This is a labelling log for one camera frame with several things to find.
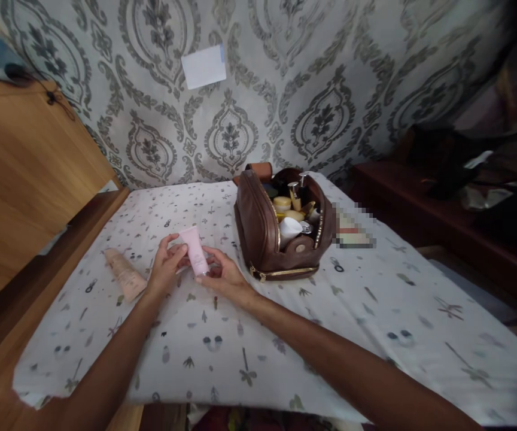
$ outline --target hand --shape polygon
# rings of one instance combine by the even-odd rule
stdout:
[[[210,268],[210,277],[197,277],[197,283],[216,290],[232,301],[245,293],[254,293],[254,289],[247,283],[231,258],[217,248],[204,245],[203,250],[212,255],[207,259],[209,265],[216,264],[217,266]]]
[[[187,244],[175,244],[168,248],[169,243],[178,237],[178,233],[172,233],[161,240],[153,262],[149,286],[167,289],[175,279],[177,269],[190,265],[188,257],[185,257],[188,250]]]

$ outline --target gold zipper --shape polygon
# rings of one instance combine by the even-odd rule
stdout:
[[[317,238],[314,241],[314,248],[318,247],[318,241],[320,241],[320,235],[323,233],[323,222],[324,222],[324,214],[323,214],[323,208],[322,204],[320,205],[320,217],[318,218],[318,232],[317,232]]]
[[[266,190],[264,189],[263,185],[261,184],[260,180],[258,181],[258,184],[259,184],[259,187],[260,189],[263,191],[266,199],[269,201],[269,204],[270,204],[270,207],[272,208],[272,212],[273,214],[275,215],[275,224],[276,224],[276,250],[275,251],[281,251],[281,227],[279,226],[278,224],[278,218],[276,217],[276,209],[275,209],[275,204],[273,204],[271,201],[270,201],[270,198],[269,198],[269,195],[266,193]]]
[[[311,268],[296,268],[296,269],[285,269],[283,271],[271,271],[271,272],[262,272],[256,269],[251,262],[251,266],[248,270],[251,272],[251,275],[254,277],[254,274],[258,274],[260,277],[260,282],[264,283],[267,277],[276,277],[277,275],[288,275],[288,274],[301,274],[303,272],[310,272],[318,269],[317,266],[313,266]]]

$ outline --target white bedsheet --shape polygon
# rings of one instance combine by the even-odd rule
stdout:
[[[263,295],[391,358],[481,424],[517,425],[517,337],[388,226],[312,175],[332,202],[356,215],[376,248],[332,245],[312,278],[261,284],[243,268],[236,246],[232,182],[137,190],[39,324],[16,366],[15,391],[36,407],[48,396],[69,396],[130,313],[137,300],[121,301],[102,250],[118,249],[147,277],[161,238],[197,223],[203,244],[236,259]],[[272,332],[197,285],[190,269],[151,329],[127,397],[364,420]]]

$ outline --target wooden headboard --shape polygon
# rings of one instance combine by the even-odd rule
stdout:
[[[63,106],[47,101],[39,83],[24,89],[0,83],[0,290],[116,181],[65,97]]]

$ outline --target brown toiletry bag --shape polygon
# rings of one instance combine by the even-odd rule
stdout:
[[[294,168],[283,169],[271,181],[270,163],[257,163],[247,165],[240,177],[235,178],[238,185],[235,220],[242,255],[251,274],[260,281],[310,277],[318,270],[320,259],[332,243],[336,230],[332,205],[317,182],[308,176],[305,178],[305,203],[315,201],[320,212],[319,224],[314,226],[314,239],[299,235],[288,243],[284,251],[280,250],[281,234],[276,211],[262,183],[300,181],[300,172]]]

